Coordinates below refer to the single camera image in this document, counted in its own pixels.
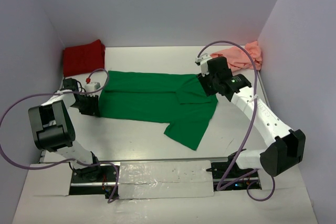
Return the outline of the green t-shirt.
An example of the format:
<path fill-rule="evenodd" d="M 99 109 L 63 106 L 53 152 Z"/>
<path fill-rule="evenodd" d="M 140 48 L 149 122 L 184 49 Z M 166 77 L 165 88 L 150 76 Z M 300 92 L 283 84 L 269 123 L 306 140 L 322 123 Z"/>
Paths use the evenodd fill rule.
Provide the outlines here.
<path fill-rule="evenodd" d="M 166 123 L 164 135 L 197 150 L 218 99 L 195 74 L 109 71 L 99 98 L 103 118 Z"/>

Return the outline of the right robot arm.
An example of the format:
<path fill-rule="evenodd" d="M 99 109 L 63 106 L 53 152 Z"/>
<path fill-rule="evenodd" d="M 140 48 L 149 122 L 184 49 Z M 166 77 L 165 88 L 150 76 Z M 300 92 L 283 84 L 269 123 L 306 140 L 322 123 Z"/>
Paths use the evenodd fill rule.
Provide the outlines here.
<path fill-rule="evenodd" d="M 233 177 L 246 169 L 262 169 L 276 177 L 303 160 L 306 136 L 282 122 L 254 92 L 251 82 L 243 75 L 233 75 L 226 58 L 198 56 L 195 63 L 201 73 L 197 78 L 207 96 L 220 94 L 237 106 L 253 123 L 266 144 L 265 150 L 243 150 L 228 164 Z"/>

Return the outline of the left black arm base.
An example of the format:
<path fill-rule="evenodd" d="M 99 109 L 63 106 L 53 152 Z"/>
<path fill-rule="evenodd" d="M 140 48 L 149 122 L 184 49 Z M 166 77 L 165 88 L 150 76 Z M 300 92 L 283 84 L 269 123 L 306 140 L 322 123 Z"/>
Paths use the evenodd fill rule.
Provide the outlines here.
<path fill-rule="evenodd" d="M 98 167 L 73 169 L 70 180 L 69 195 L 104 195 L 109 199 L 114 192 L 112 200 L 118 199 L 118 189 L 114 191 L 117 181 L 116 169 L 107 164 Z"/>

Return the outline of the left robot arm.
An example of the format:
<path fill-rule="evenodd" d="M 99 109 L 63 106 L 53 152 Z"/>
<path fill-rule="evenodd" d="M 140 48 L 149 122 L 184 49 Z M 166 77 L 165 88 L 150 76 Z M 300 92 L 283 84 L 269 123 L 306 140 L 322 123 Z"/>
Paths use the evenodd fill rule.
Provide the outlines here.
<path fill-rule="evenodd" d="M 99 180 L 103 169 L 97 165 L 98 159 L 94 153 L 76 140 L 68 109 L 78 109 L 82 115 L 99 116 L 99 96 L 96 92 L 100 88 L 100 83 L 91 82 L 90 79 L 82 86 L 76 79 L 68 78 L 47 102 L 28 110 L 36 147 L 61 155 L 69 161 L 72 169 L 84 170 L 84 175 L 90 181 Z"/>

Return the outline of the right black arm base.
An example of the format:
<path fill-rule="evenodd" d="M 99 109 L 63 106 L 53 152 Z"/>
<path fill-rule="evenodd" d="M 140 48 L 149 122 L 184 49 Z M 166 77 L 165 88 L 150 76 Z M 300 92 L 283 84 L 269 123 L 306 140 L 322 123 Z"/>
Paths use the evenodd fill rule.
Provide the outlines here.
<path fill-rule="evenodd" d="M 211 162 L 211 167 L 207 168 L 206 171 L 212 174 L 213 178 L 213 187 L 214 191 L 217 191 L 217 185 L 224 175 L 225 171 L 229 167 L 230 162 Z M 251 172 L 252 169 L 240 169 L 236 164 L 228 173 L 227 177 L 225 178 L 222 186 L 227 184 L 235 179 L 239 178 L 240 176 L 245 175 L 248 172 Z M 259 185 L 259 176 L 257 172 L 248 175 L 245 178 L 240 178 L 238 181 L 234 182 L 233 184 L 229 185 L 224 190 L 245 190 L 247 187 L 251 185 L 251 189 L 260 189 Z"/>

